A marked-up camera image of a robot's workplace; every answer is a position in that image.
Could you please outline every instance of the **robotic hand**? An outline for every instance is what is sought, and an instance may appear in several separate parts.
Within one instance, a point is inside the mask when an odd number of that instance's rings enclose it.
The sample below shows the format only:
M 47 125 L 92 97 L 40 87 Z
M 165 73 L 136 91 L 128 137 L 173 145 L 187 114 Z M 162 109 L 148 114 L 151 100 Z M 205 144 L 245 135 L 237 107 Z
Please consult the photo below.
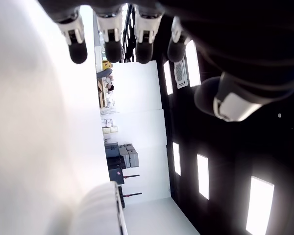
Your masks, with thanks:
M 121 8 L 135 5 L 136 58 L 147 63 L 165 14 L 174 17 L 168 58 L 180 61 L 193 39 L 202 55 L 224 71 L 205 80 L 195 92 L 203 112 L 225 121 L 242 121 L 260 107 L 294 92 L 294 0 L 39 0 L 66 37 L 75 63 L 87 58 L 79 6 L 89 4 L 98 16 L 107 59 L 121 59 Z

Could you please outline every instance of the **white wall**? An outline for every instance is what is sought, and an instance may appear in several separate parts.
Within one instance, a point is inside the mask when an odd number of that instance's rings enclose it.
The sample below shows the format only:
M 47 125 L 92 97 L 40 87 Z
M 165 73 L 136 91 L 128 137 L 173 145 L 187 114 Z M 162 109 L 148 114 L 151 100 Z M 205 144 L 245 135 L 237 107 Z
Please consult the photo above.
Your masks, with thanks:
M 80 198 L 109 181 L 95 72 L 74 64 L 35 0 L 0 1 L 0 235 L 67 235 Z
M 172 198 L 126 205 L 124 217 L 128 235 L 199 235 Z
M 113 77 L 117 112 L 162 109 L 156 61 L 113 64 Z
M 119 131 L 105 138 L 110 143 L 134 145 L 140 166 L 125 169 L 123 174 L 140 176 L 125 179 L 122 188 L 124 194 L 143 193 L 125 198 L 125 203 L 170 197 L 167 137 L 156 62 L 114 64 L 113 77 L 118 113 L 103 118 L 112 118 Z

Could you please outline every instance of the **rectangular light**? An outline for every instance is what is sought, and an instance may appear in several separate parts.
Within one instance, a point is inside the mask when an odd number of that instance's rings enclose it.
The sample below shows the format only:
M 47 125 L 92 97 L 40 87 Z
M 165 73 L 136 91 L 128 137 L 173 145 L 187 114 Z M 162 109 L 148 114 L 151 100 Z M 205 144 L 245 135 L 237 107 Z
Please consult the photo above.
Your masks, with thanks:
M 176 143 L 173 143 L 173 158 L 175 172 L 181 175 L 180 150 L 178 148 L 178 144 Z
M 199 193 L 209 200 L 208 158 L 197 154 L 197 170 Z
M 135 48 L 133 49 L 133 57 L 134 57 L 134 62 L 136 61 L 136 51 Z
M 132 25 L 132 27 L 134 25 L 132 13 L 131 13 L 131 25 Z
M 190 86 L 193 87 L 200 85 L 200 73 L 197 59 L 197 51 L 193 40 L 187 43 L 185 53 L 187 59 Z
M 163 69 L 165 71 L 167 94 L 170 95 L 170 94 L 173 93 L 173 87 L 172 87 L 172 80 L 171 80 L 171 72 L 170 72 L 169 61 L 165 62 L 165 64 L 163 65 Z
M 274 185 L 251 177 L 246 230 L 252 235 L 265 235 L 273 198 Z

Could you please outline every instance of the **stacked boxes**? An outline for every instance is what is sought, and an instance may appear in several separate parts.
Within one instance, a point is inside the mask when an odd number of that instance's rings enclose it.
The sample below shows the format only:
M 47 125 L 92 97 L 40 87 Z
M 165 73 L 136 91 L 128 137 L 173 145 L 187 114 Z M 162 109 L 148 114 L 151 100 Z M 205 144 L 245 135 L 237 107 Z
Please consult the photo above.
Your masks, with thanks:
M 119 151 L 124 157 L 126 168 L 139 167 L 138 153 L 132 144 L 120 145 Z

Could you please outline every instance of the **air vent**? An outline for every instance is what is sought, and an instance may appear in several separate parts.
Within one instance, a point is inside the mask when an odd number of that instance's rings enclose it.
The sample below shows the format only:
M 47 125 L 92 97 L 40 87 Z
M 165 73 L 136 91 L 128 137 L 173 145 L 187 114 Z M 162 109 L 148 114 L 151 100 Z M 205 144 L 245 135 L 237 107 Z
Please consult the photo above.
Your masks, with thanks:
M 181 64 L 177 64 L 176 67 L 175 67 L 175 70 L 176 70 L 176 80 L 178 82 L 182 81 L 183 80 L 183 73 L 182 73 Z
M 188 86 L 188 78 L 184 58 L 181 61 L 174 63 L 174 76 L 178 89 Z

